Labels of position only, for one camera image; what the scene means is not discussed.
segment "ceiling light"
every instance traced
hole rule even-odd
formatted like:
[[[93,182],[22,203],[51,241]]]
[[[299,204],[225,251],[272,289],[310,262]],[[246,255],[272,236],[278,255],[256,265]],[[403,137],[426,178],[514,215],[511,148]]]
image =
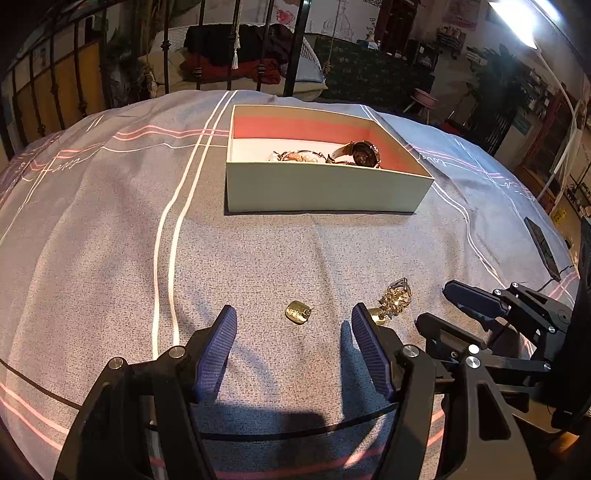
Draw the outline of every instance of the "ceiling light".
[[[534,41],[534,14],[526,4],[519,0],[502,0],[490,4],[525,45],[533,49],[538,48]]]
[[[560,13],[556,10],[556,7],[552,5],[548,0],[534,0],[534,2],[540,7],[548,18],[553,22],[560,20]]]

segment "watch face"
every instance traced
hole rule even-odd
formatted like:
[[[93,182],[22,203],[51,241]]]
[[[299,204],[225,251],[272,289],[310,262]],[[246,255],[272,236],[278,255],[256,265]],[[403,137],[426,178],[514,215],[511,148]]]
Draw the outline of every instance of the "watch face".
[[[357,142],[353,145],[351,156],[360,167],[374,168],[379,165],[378,149],[369,142]]]

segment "watch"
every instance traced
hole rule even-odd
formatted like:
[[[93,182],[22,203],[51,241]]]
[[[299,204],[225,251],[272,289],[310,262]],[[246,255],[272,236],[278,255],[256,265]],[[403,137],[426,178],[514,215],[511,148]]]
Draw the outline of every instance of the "watch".
[[[335,161],[335,158],[342,157],[343,155],[351,155],[355,163]],[[357,165],[359,167],[379,168],[379,150],[378,147],[367,140],[362,140],[361,142],[351,142],[343,145],[340,148],[337,148],[334,152],[328,155],[327,162],[346,163],[349,165]]]

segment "gold pendant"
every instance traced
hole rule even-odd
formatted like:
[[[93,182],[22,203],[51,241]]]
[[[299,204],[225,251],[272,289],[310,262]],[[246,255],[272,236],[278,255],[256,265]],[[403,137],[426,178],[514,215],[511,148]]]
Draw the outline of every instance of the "gold pendant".
[[[297,300],[292,301],[285,309],[285,316],[298,325],[307,322],[311,314],[312,309]]]

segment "blue gripper pad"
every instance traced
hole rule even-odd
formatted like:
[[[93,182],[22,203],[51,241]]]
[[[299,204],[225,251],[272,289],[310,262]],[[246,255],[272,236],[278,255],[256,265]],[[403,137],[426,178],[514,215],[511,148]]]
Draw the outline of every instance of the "blue gripper pad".
[[[224,363],[236,339],[238,331],[236,310],[228,306],[225,312],[222,310],[222,317],[218,318],[216,323],[217,328],[205,347],[197,366],[194,391],[198,401],[204,400],[215,392]]]
[[[376,391],[392,401],[396,389],[392,385],[390,362],[359,305],[353,307],[351,326]]]

